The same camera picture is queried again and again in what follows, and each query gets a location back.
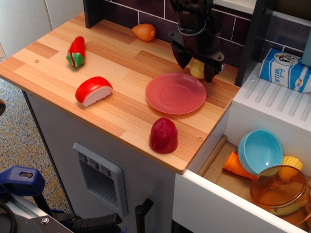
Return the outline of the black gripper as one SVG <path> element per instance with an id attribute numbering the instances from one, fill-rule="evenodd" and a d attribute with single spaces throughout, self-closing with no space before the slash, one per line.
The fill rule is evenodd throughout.
<path id="1" fill-rule="evenodd" d="M 202 28 L 191 30 L 177 25 L 176 31 L 169 33 L 173 55 L 178 65 L 184 69 L 192 58 L 204 65 L 206 82 L 221 72 L 225 56 L 215 45 L 215 38 L 222 32 L 222 24 L 218 21 L 206 21 Z"/>

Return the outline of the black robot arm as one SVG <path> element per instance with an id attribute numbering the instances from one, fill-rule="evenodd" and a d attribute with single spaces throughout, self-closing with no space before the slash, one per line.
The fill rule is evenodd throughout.
<path id="1" fill-rule="evenodd" d="M 177 31 L 171 31 L 173 55 L 181 68 L 192 58 L 204 63 L 204 77 L 211 82 L 224 69 L 223 53 L 217 48 L 215 39 L 223 29 L 213 12 L 212 0 L 171 0 L 177 15 Z"/>

